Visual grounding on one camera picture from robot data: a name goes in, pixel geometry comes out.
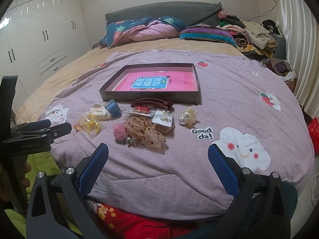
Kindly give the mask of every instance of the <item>box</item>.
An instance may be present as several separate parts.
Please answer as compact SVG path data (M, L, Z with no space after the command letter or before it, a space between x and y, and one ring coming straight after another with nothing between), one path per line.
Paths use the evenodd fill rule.
M195 66L187 63L127 65L113 75L99 92L104 101L132 102L157 98L198 104L200 100Z

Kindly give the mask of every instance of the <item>small blue cube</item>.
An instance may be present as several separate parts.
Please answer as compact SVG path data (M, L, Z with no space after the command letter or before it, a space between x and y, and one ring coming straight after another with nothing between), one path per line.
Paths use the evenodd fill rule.
M116 118L118 115L122 113L121 109L115 102L115 100L111 99L107 103L104 104L106 110L111 114L113 118Z

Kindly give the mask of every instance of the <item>brown banana clip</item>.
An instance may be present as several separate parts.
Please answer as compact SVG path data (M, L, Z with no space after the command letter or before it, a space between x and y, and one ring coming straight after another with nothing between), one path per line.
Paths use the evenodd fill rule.
M144 98L131 103L132 108L137 106L154 106L162 110L168 110L173 106L173 103L155 98Z

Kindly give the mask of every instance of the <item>curtain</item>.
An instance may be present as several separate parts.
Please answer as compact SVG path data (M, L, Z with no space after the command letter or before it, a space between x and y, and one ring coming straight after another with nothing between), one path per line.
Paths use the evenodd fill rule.
M319 116L319 25L304 0L277 0L277 26L287 40L287 61L298 81L294 94L305 112Z

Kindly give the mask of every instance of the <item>striped pillow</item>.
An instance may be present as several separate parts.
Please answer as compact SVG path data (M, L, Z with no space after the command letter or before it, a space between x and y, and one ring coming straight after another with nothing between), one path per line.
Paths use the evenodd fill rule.
M180 33L180 39L218 41L233 45L237 48L232 35L221 28L215 28L208 25L190 26Z

